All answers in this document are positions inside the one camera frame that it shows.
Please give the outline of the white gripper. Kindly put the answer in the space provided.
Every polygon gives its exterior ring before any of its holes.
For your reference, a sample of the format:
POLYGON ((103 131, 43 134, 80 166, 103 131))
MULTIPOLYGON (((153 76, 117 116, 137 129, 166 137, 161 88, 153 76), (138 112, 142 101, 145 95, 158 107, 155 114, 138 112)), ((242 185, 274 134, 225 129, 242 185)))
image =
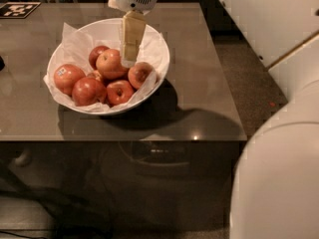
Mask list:
POLYGON ((108 0, 109 7, 128 12, 123 17, 121 26, 120 53, 124 67, 129 68, 137 61, 147 24, 145 16, 141 12, 151 11, 157 1, 158 0, 108 0))

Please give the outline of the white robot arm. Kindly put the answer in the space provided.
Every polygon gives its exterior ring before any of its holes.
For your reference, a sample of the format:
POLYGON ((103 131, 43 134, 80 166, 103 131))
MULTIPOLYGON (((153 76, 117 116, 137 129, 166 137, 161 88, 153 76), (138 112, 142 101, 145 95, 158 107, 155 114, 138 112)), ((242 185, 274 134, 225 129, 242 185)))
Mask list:
POLYGON ((287 99, 246 144, 229 239, 319 239, 319 0, 219 0, 287 99))

